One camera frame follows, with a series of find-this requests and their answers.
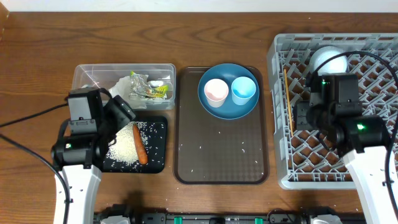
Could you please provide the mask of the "yellow green snack packet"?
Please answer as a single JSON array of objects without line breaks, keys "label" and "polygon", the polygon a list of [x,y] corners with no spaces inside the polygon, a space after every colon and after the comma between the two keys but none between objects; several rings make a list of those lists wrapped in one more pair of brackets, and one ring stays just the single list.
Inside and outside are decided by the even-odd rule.
[{"label": "yellow green snack packet", "polygon": [[149,98],[162,98],[166,99],[166,94],[169,90],[168,85],[157,86],[155,88],[149,87],[146,94]]}]

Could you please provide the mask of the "pink plastic cup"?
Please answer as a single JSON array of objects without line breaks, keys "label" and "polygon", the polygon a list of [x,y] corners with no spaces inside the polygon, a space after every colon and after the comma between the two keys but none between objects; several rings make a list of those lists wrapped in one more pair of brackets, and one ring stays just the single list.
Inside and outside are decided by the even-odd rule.
[{"label": "pink plastic cup", "polygon": [[219,108],[229,94],[229,87],[225,81],[215,78],[206,82],[204,93],[208,104],[213,108]]}]

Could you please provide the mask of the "grey dishwasher rack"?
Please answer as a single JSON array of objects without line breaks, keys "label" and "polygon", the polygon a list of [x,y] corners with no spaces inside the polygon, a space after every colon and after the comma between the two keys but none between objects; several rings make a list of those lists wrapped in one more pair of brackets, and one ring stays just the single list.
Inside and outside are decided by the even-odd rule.
[{"label": "grey dishwasher rack", "polygon": [[[297,131],[290,137],[284,84],[287,71],[290,105],[309,98],[303,87],[310,58],[321,47],[376,54],[397,68],[397,34],[278,34],[267,53],[269,86],[273,100],[274,147],[279,185],[287,190],[353,189],[349,172],[333,149],[325,149],[317,131]],[[396,84],[377,60],[360,55],[348,57],[348,69],[359,77],[359,99],[365,115],[376,114],[393,130],[397,118]]]}]

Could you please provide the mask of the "pile of white rice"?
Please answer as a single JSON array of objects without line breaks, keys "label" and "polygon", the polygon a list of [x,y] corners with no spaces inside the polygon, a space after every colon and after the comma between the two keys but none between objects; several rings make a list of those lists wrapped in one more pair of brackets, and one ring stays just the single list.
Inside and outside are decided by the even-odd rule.
[{"label": "pile of white rice", "polygon": [[118,131],[116,134],[116,142],[113,142],[110,145],[109,151],[106,155],[108,158],[115,160],[116,162],[122,162],[126,165],[133,165],[135,162],[139,163],[132,131],[132,126],[134,124],[138,127],[143,145],[146,148],[148,137],[144,133],[144,129],[147,127],[147,123],[133,121]]}]

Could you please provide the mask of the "clear plastic waste bin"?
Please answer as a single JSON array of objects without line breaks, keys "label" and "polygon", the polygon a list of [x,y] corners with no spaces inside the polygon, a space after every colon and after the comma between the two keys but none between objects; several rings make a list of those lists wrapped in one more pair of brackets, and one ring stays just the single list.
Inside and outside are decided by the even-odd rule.
[{"label": "clear plastic waste bin", "polygon": [[72,88],[85,87],[109,89],[120,78],[129,76],[131,71],[148,75],[148,80],[162,80],[172,84],[173,90],[169,91],[165,103],[147,110],[171,110],[175,105],[176,69],[171,63],[109,63],[109,64],[81,64],[75,69]]}]

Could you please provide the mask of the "dark blue plate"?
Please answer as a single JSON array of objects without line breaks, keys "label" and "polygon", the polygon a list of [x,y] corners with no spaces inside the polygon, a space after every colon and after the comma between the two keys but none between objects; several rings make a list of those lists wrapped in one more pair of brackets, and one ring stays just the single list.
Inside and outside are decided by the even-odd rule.
[{"label": "dark blue plate", "polygon": [[[232,100],[231,84],[238,77],[251,78],[255,82],[257,87],[255,95],[245,105],[236,105]],[[229,87],[229,94],[223,105],[219,108],[211,107],[208,104],[204,93],[204,87],[206,82],[215,78],[225,81]],[[207,110],[207,112],[221,119],[239,119],[246,116],[256,107],[257,102],[259,101],[259,94],[259,84],[253,73],[250,72],[247,68],[234,63],[222,63],[209,68],[202,75],[198,84],[198,97],[200,103],[202,104],[204,109]]]}]

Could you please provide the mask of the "orange carrot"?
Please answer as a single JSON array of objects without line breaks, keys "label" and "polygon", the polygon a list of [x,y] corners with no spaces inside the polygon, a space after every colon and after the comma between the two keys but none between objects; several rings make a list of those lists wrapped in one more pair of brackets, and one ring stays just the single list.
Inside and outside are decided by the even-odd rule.
[{"label": "orange carrot", "polygon": [[134,135],[134,144],[136,147],[136,153],[137,153],[139,163],[142,165],[145,165],[148,163],[148,156],[146,153],[146,149],[143,145],[139,129],[135,124],[132,126],[132,131],[133,131],[133,135]]}]

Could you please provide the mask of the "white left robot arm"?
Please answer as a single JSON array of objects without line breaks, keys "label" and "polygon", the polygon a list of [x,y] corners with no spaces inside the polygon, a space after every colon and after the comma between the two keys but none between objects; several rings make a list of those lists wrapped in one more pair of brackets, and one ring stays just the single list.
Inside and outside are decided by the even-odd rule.
[{"label": "white left robot arm", "polygon": [[54,223],[93,223],[106,154],[116,144],[116,133],[136,117],[119,95],[95,109],[84,102],[83,111],[103,116],[97,121],[92,115],[85,119],[74,112],[61,124],[52,147],[57,190]]}]

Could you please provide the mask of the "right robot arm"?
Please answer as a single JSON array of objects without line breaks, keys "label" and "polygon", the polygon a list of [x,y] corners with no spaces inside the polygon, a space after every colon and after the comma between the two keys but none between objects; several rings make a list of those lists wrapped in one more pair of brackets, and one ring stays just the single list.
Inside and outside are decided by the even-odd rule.
[{"label": "right robot arm", "polygon": [[397,223],[397,174],[383,119],[363,115],[355,74],[309,78],[310,98],[294,106],[296,130],[316,130],[332,143],[359,195],[367,223]]}]

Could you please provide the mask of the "black plastic tray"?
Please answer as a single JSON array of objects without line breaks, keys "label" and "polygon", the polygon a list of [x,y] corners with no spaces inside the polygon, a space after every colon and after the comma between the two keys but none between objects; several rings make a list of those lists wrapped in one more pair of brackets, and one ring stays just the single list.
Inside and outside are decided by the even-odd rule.
[{"label": "black plastic tray", "polygon": [[106,156],[103,162],[103,172],[157,174],[164,169],[167,119],[163,116],[146,116],[136,121],[147,123],[144,133],[148,137],[146,145],[149,156],[148,163],[140,165],[135,162],[133,165],[126,165]]}]

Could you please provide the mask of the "white paper napkin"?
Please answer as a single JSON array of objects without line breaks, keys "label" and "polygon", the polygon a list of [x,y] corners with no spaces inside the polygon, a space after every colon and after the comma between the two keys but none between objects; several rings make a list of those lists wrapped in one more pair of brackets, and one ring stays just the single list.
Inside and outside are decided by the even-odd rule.
[{"label": "white paper napkin", "polygon": [[[168,85],[169,90],[166,94],[166,99],[168,96],[171,96],[172,94],[169,93],[169,91],[173,90],[172,84],[167,81],[162,81],[162,80],[151,80],[148,81],[148,84],[150,87],[155,88],[157,86],[162,86],[162,85]],[[166,99],[162,98],[136,98],[133,100],[129,99],[129,93],[130,93],[130,76],[126,76],[123,78],[120,78],[119,81],[115,84],[115,86],[111,87],[109,89],[109,92],[111,93],[112,96],[119,95],[123,100],[128,102],[130,106],[133,109],[136,110],[147,110],[147,109],[153,109],[154,106],[161,105],[165,103]]]}]

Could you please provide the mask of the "wooden chopstick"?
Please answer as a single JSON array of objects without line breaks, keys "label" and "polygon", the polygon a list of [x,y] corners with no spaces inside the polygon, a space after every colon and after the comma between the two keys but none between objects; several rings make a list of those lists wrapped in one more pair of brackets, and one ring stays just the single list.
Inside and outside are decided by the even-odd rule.
[{"label": "wooden chopstick", "polygon": [[289,86],[287,81],[287,71],[284,69],[284,84],[285,84],[285,94],[286,94],[286,101],[287,101],[287,111],[289,115],[289,128],[290,128],[290,137],[294,136],[294,129],[292,123],[292,109],[290,105],[290,95],[289,95]]}]

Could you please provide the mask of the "brown serving tray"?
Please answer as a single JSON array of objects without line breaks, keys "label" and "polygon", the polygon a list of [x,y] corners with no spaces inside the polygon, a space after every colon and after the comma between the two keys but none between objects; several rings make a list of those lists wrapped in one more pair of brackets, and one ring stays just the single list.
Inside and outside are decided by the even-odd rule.
[{"label": "brown serving tray", "polygon": [[243,117],[213,116],[198,96],[206,67],[187,67],[177,77],[174,174],[183,184],[260,184],[269,176],[262,75],[254,108]]}]

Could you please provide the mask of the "light blue plastic cup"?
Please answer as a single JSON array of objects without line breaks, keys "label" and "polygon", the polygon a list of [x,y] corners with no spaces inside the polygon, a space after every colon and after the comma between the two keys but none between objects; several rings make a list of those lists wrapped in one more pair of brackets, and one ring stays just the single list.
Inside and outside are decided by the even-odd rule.
[{"label": "light blue plastic cup", "polygon": [[249,77],[238,77],[231,84],[232,100],[236,105],[245,105],[256,93],[255,82]]}]

